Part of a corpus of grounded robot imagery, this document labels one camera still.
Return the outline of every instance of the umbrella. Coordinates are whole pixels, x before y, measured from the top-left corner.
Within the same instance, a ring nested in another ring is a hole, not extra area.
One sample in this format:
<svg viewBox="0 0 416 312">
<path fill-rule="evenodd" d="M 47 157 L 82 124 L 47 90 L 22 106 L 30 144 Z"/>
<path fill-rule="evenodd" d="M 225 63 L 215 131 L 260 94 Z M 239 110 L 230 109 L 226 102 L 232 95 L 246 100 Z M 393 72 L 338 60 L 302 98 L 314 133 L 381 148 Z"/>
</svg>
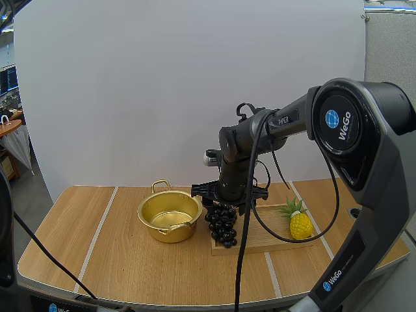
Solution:
<svg viewBox="0 0 416 312">
<path fill-rule="evenodd" d="M 24 164 L 34 175 L 31 163 L 31 149 L 29 147 L 29 132 L 26 125 L 21 125 L 18 129 L 1 138 L 0 145 Z"/>
</svg>

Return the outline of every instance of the gold pot handle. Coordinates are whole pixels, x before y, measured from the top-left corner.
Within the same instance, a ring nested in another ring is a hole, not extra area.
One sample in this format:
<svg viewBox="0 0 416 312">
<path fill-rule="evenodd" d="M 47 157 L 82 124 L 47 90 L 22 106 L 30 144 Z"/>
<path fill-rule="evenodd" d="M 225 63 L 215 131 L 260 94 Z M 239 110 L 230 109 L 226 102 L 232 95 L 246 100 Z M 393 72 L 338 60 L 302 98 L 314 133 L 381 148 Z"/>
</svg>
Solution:
<svg viewBox="0 0 416 312">
<path fill-rule="evenodd" d="M 175 229 L 191 228 L 191 227 L 192 227 L 192 224 L 190 222 L 183 222 L 183 223 L 171 225 L 169 229 L 160 229 L 159 233 L 162 233 L 163 235 L 167 235 Z"/>
<path fill-rule="evenodd" d="M 156 184 L 160 184 L 160 183 L 164 183 L 168 186 L 169 189 L 171 189 L 169 182 L 167 182 L 167 180 L 157 180 L 156 182 L 154 182 L 151 185 L 151 193 L 153 194 L 155 192 L 155 185 Z"/>
</svg>

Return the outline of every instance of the gold pot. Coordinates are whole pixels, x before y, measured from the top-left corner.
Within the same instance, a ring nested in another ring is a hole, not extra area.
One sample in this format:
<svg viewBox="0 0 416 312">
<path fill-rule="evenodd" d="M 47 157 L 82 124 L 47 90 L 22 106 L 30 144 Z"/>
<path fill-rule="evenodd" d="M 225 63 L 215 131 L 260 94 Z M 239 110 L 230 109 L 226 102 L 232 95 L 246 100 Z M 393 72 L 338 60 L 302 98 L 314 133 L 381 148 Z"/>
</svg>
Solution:
<svg viewBox="0 0 416 312">
<path fill-rule="evenodd" d="M 165 183 L 169 190 L 155 192 L 155 185 Z M 172 190 L 167 180 L 151 185 L 151 195 L 137 209 L 139 219 L 153 238 L 161 242 L 181 242 L 189 238 L 202 213 L 201 201 L 181 190 Z"/>
</svg>

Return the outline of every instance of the wooden cutting board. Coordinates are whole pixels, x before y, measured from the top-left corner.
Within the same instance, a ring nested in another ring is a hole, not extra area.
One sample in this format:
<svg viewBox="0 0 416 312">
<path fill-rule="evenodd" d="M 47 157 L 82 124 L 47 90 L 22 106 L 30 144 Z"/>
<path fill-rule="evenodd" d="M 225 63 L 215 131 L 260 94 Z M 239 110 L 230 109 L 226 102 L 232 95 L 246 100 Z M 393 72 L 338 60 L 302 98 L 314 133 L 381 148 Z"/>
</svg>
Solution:
<svg viewBox="0 0 416 312">
<path fill-rule="evenodd" d="M 293 239 L 291 230 L 289 228 L 290 220 L 283 217 L 278 209 L 278 206 L 285 206 L 286 204 L 274 204 L 274 205 L 258 205 L 256 206 L 257 212 L 261 220 L 270 228 L 274 233 Z M 211 238 L 211 255 L 233 255 L 239 253 L 242 225 L 244 222 L 244 215 L 239 216 L 234 224 L 234 229 L 237 231 L 237 245 L 231 248 L 225 248 L 219 242 L 216 242 Z M 276 239 L 269 234 L 255 218 L 253 212 L 250 213 L 250 226 L 248 228 L 246 254 L 254 254 L 259 252 L 276 252 L 279 250 L 288 250 L 293 248 L 303 248 L 307 246 L 313 246 L 315 241 L 303 242 L 300 244 L 293 244 L 289 242 L 283 242 Z"/>
</svg>

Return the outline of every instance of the grapes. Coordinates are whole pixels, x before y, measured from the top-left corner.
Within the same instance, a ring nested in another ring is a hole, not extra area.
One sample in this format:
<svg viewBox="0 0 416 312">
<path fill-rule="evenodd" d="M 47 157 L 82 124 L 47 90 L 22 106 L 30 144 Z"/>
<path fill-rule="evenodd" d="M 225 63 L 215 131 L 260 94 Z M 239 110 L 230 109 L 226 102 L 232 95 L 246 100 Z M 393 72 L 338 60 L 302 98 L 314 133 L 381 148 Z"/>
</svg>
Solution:
<svg viewBox="0 0 416 312">
<path fill-rule="evenodd" d="M 227 240 L 224 242 L 224 247 L 225 248 L 231 248 L 233 246 L 233 242 L 231 240 Z"/>
<path fill-rule="evenodd" d="M 214 240 L 218 240 L 219 238 L 220 238 L 220 235 L 218 234 L 218 232 L 212 232 L 211 233 L 211 237 L 214 239 Z"/>
<path fill-rule="evenodd" d="M 220 216 L 226 216 L 226 217 L 228 217 L 228 211 L 227 210 L 221 211 Z"/>
<path fill-rule="evenodd" d="M 237 240 L 234 237 L 237 236 L 237 231 L 233 229 L 237 221 L 235 208 L 223 203 L 214 203 L 213 207 L 213 212 L 205 215 L 205 220 L 210 222 L 208 228 L 211 237 L 225 248 L 236 246 Z"/>
<path fill-rule="evenodd" d="M 222 237 L 224 238 L 225 241 L 228 241 L 228 240 L 233 238 L 233 235 L 230 232 L 227 231 L 227 232 L 224 232 Z"/>
<path fill-rule="evenodd" d="M 225 229 L 232 229 L 234 224 L 230 221 L 224 224 Z"/>
<path fill-rule="evenodd" d="M 237 214 L 237 212 L 234 208 L 230 208 L 228 209 L 228 214 L 230 217 L 234 217 Z"/>
<path fill-rule="evenodd" d="M 218 231 L 219 229 L 224 228 L 224 225 L 221 221 L 215 222 L 215 229 Z"/>
<path fill-rule="evenodd" d="M 215 223 L 219 220 L 220 220 L 220 216 L 218 216 L 217 214 L 212 214 L 211 215 L 211 222 Z"/>
<path fill-rule="evenodd" d="M 227 216 L 222 216 L 222 217 L 220 217 L 220 221 L 221 221 L 222 223 L 227 223 L 227 222 L 228 222 L 228 220 L 229 220 L 229 218 L 228 218 Z"/>
</svg>

